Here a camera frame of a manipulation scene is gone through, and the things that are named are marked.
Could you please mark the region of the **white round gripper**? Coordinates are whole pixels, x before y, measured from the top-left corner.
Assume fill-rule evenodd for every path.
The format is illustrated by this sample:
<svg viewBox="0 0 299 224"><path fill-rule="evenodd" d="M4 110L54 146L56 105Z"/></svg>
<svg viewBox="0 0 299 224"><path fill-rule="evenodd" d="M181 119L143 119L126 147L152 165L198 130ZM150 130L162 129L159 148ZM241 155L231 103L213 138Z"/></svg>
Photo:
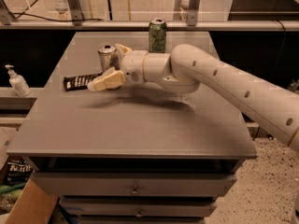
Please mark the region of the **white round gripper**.
<svg viewBox="0 0 299 224"><path fill-rule="evenodd" d="M114 67L108 68L102 76L93 79L88 83L89 91L114 90L121 87L127 80L130 84L143 84L143 63L148 55L145 50L133 50L122 44L116 44L116 51L121 70Z"/></svg>

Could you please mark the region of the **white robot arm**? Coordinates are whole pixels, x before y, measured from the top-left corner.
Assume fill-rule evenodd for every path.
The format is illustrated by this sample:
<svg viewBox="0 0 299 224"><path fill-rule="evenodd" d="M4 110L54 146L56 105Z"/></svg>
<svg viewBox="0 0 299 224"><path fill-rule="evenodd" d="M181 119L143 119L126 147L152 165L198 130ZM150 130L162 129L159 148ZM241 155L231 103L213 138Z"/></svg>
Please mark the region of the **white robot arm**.
<svg viewBox="0 0 299 224"><path fill-rule="evenodd" d="M205 84L279 142L299 151L299 95L242 71L193 45L180 44L169 53L150 53L117 45L100 48L102 75L89 91L115 90L125 83L155 83L172 92L191 93Z"/></svg>

